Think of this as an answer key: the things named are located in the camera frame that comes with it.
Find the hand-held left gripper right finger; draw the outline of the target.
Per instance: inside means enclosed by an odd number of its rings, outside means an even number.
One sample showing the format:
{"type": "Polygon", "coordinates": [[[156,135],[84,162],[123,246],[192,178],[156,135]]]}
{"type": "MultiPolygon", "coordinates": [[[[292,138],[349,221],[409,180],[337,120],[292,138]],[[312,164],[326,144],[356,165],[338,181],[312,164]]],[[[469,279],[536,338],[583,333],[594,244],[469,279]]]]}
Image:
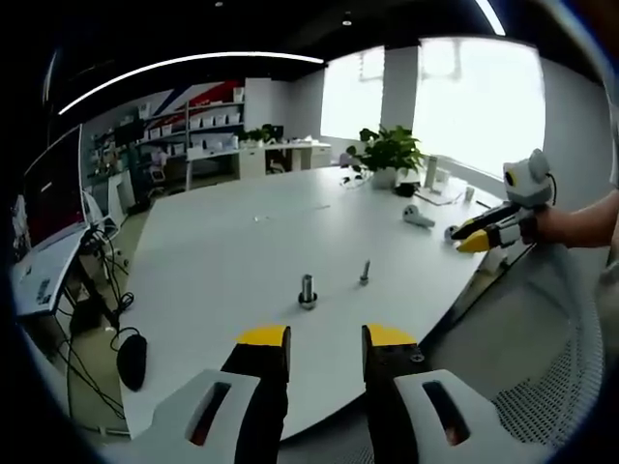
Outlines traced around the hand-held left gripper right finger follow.
{"type": "Polygon", "coordinates": [[[377,463],[544,463],[551,451],[523,443],[495,406],[445,369],[430,368],[408,333],[362,327],[368,431],[377,463]]]}

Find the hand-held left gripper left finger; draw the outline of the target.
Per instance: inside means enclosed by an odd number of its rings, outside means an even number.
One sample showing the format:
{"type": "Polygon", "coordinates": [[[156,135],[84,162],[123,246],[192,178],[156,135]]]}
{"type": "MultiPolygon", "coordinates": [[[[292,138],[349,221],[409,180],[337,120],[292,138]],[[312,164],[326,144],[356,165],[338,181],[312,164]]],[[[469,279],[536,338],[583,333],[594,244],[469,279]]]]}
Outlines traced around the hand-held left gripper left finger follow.
{"type": "Polygon", "coordinates": [[[275,463],[288,410],[291,329],[244,333],[219,370],[206,369],[155,409],[128,444],[130,463],[275,463]]]}

